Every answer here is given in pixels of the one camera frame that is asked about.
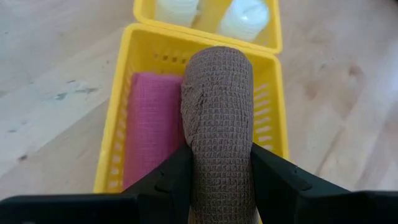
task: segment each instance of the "light wood surface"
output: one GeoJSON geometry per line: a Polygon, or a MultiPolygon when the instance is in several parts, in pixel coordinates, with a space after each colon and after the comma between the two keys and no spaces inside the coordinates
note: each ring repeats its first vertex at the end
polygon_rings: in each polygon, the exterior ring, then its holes
{"type": "MultiPolygon", "coordinates": [[[[91,192],[131,0],[0,1],[0,198],[91,192]]],[[[398,6],[280,0],[290,154],[398,190],[398,6]]]]}

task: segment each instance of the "brown towel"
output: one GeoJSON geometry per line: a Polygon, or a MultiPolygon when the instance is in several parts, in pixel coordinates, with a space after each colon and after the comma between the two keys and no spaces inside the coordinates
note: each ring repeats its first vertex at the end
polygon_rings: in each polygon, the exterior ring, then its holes
{"type": "Polygon", "coordinates": [[[181,109],[194,155],[191,223],[257,223],[250,61],[227,47],[195,54],[185,70],[181,109]]]}

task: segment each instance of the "yellow plastic basket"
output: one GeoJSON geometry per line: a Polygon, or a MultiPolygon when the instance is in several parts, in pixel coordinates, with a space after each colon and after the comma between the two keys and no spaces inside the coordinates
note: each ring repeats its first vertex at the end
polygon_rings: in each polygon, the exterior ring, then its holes
{"type": "MultiPolygon", "coordinates": [[[[126,28],[109,102],[94,192],[122,191],[131,76],[143,71],[183,75],[185,65],[193,54],[215,45],[226,44],[144,24],[126,28]]],[[[280,63],[269,53],[237,49],[246,54],[254,69],[254,142],[288,159],[280,63]]]]}
{"type": "Polygon", "coordinates": [[[154,19],[156,0],[135,0],[134,15],[143,24],[213,39],[229,45],[279,54],[282,51],[282,31],[278,0],[264,0],[269,8],[270,21],[253,43],[216,34],[218,24],[231,2],[232,0],[201,0],[199,5],[200,13],[195,19],[192,28],[156,21],[154,19]]]}

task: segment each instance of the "white container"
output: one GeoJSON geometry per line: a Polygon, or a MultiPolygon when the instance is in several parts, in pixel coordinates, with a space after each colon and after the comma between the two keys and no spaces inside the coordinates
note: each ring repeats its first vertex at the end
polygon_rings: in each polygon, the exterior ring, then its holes
{"type": "Polygon", "coordinates": [[[252,42],[268,25],[269,9],[261,0],[234,0],[218,27],[218,33],[252,42]]]}
{"type": "Polygon", "coordinates": [[[191,27],[198,12],[199,0],[157,0],[155,19],[170,24],[191,27]]]}

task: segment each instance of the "pink towel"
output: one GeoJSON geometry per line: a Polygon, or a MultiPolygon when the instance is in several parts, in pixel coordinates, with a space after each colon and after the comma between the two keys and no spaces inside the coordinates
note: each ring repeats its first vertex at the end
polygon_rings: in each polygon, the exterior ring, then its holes
{"type": "Polygon", "coordinates": [[[183,143],[182,77],[137,73],[130,92],[123,187],[160,165],[183,143]]]}

